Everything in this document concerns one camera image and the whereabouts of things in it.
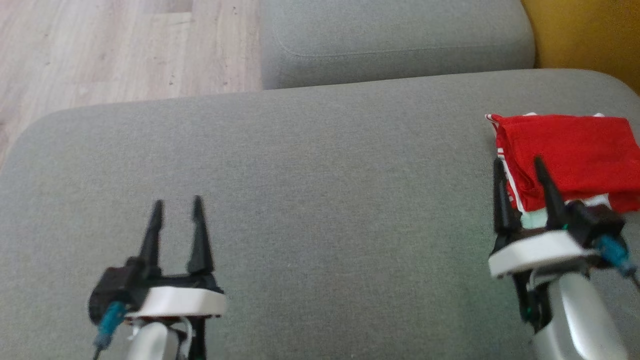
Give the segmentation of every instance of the gray couch cushion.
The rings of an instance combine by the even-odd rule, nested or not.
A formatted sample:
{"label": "gray couch cushion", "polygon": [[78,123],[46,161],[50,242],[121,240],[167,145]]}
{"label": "gray couch cushion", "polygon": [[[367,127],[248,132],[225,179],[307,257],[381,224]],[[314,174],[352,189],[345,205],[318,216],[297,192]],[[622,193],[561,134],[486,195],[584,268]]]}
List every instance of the gray couch cushion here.
{"label": "gray couch cushion", "polygon": [[263,0],[264,88],[533,66],[518,0]]}
{"label": "gray couch cushion", "polygon": [[[184,271],[204,196],[228,315],[212,359],[527,359],[509,280],[489,277],[493,132],[483,115],[628,117],[579,70],[398,79],[54,113],[0,173],[0,358],[88,359],[85,302],[166,200],[161,264]],[[640,218],[626,235],[640,254]],[[640,356],[631,284],[595,276]],[[104,359],[124,358],[123,327]]]}

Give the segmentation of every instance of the wooden floor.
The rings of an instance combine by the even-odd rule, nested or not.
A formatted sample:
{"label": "wooden floor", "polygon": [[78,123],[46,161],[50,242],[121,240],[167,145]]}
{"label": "wooden floor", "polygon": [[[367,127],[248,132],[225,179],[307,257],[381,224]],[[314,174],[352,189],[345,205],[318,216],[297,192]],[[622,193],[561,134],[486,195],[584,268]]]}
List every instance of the wooden floor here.
{"label": "wooden floor", "polygon": [[0,166],[30,123],[260,90],[258,0],[0,0]]}

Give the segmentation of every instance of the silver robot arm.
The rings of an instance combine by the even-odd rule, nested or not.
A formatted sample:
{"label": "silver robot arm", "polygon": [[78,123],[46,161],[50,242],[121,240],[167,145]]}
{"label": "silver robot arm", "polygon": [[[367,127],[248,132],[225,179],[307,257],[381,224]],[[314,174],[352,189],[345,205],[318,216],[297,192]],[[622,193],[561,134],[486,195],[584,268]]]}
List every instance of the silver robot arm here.
{"label": "silver robot arm", "polygon": [[[133,327],[127,359],[206,360],[205,324],[227,310],[218,286],[202,199],[193,202],[193,245],[186,274],[163,275],[159,259],[163,202],[156,202],[140,248],[124,266],[107,268],[89,298],[90,320],[97,326],[96,360],[123,322]],[[184,330],[174,328],[184,324]]]}
{"label": "silver robot arm", "polygon": [[548,360],[626,360],[628,352],[602,299],[584,275],[569,272],[546,289],[551,321],[531,341]]}
{"label": "silver robot arm", "polygon": [[522,320],[532,325],[531,344],[540,360],[622,360],[629,354],[596,288],[594,269],[616,268],[639,287],[620,232],[624,219],[605,205],[565,205],[542,159],[535,159],[545,191],[548,221],[522,229],[506,190],[500,159],[494,162],[494,228],[489,257],[492,277],[513,279]]}

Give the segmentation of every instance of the folded red cloth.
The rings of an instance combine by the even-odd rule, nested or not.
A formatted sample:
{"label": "folded red cloth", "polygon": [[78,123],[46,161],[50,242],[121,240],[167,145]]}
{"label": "folded red cloth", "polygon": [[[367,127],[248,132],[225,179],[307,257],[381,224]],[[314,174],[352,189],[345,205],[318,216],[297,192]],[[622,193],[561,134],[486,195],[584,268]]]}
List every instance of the folded red cloth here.
{"label": "folded red cloth", "polygon": [[609,194],[612,209],[640,209],[640,148],[629,123],[619,117],[570,115],[487,115],[496,130],[496,146],[510,173],[515,208],[545,207],[533,165],[542,155],[565,200]]}

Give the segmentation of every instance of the cable connector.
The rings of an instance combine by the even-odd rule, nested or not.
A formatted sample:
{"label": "cable connector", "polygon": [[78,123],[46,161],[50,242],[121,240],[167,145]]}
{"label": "cable connector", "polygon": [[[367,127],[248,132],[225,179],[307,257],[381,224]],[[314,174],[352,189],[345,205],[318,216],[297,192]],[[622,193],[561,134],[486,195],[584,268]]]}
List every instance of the cable connector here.
{"label": "cable connector", "polygon": [[120,301],[110,303],[107,311],[104,313],[100,324],[98,325],[98,335],[96,335],[93,345],[97,352],[109,347],[113,333],[116,328],[124,321],[124,315],[127,313],[126,305]]}
{"label": "cable connector", "polygon": [[596,246],[600,256],[615,266],[622,277],[629,277],[636,273],[637,265],[629,260],[629,253],[612,236],[601,236]]}

